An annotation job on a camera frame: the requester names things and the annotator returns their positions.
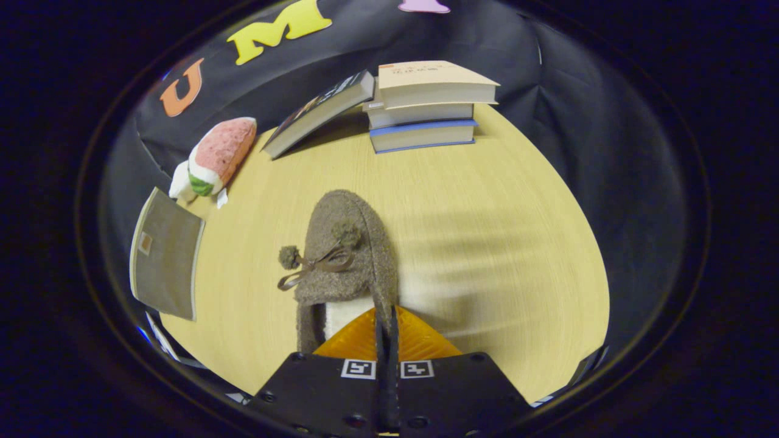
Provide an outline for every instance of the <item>sushi plush toy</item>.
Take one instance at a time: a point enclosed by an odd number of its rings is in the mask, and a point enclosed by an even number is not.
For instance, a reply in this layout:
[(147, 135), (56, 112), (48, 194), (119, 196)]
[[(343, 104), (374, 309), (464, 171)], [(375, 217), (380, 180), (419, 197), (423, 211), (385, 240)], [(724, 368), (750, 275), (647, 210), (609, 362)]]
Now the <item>sushi plush toy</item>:
[(257, 121), (251, 117), (216, 124), (176, 167), (168, 195), (189, 202), (219, 193), (246, 158), (256, 133)]

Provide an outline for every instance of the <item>beige book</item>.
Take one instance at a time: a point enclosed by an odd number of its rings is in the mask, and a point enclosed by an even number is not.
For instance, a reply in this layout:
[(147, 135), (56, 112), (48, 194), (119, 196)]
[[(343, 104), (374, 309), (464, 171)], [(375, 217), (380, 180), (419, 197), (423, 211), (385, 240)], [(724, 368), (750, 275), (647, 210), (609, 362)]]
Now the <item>beige book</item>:
[(368, 115), (370, 129), (407, 123), (474, 117), (473, 104), (431, 104), (385, 109), (378, 80), (375, 82), (373, 100), (362, 104), (362, 111)]
[(448, 61), (379, 66), (384, 109), (427, 104), (496, 104), (497, 82)]

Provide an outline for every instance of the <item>book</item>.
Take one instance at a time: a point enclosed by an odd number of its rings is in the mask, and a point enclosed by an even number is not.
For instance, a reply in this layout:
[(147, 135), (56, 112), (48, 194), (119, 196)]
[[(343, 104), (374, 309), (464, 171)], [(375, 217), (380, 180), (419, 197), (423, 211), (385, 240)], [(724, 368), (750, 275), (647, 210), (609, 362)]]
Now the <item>book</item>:
[(204, 225), (155, 187), (132, 236), (132, 296), (159, 312), (195, 320), (195, 266)]
[(432, 104), (386, 109), (381, 92), (378, 90), (378, 84), (377, 80), (373, 100), (362, 104), (362, 111), (368, 115), (368, 120), (370, 120), (370, 129), (407, 123), (474, 117), (473, 104)]
[(498, 85), (448, 61), (379, 66), (379, 91), (385, 109), (428, 104), (497, 104)]
[(277, 158), (309, 133), (340, 113), (373, 97), (368, 70), (347, 77), (289, 115), (270, 136), (263, 150)]
[(473, 119), (442, 120), (373, 129), (370, 137), (373, 150), (381, 154), (419, 147), (473, 143), (475, 126), (478, 124)]

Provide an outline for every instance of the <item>screw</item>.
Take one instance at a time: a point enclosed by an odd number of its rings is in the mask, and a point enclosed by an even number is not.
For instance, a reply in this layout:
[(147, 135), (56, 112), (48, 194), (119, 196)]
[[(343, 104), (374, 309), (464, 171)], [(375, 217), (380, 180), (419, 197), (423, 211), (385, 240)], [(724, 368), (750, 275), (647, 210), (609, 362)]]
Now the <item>screw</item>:
[(271, 394), (270, 392), (264, 392), (260, 394), (259, 398), (265, 401), (266, 403), (273, 403), (276, 401), (276, 396)]

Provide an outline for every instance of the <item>black fabric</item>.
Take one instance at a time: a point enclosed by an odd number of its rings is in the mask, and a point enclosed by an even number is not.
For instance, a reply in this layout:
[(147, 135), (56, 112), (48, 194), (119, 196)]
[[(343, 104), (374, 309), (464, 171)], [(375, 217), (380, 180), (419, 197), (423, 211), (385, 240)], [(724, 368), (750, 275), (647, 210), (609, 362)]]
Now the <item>black fabric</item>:
[[(273, 21), (287, 4), (276, 5), (217, 35), (162, 78), (139, 104), (136, 132), (125, 132), (107, 166), (108, 187), (125, 188), (104, 199), (118, 272), (126, 272), (132, 228), (151, 186), (167, 189), (165, 174), (217, 122), (251, 116), (262, 132), (361, 69), (375, 75), (384, 63), (445, 59), (501, 83), (496, 109), (547, 157), (581, 205), (606, 266), (606, 344), (617, 352), (671, 289), (689, 232), (679, 165), (656, 115), (607, 62), (522, 11), (463, 0), (447, 2), (448, 14), (420, 14), (396, 3), (321, 0), (332, 26), (235, 65), (227, 37), (248, 23)], [(161, 92), (199, 58), (203, 88), (182, 114), (167, 117)], [(178, 84), (180, 96), (185, 84)], [(140, 172), (153, 177), (141, 180)]]

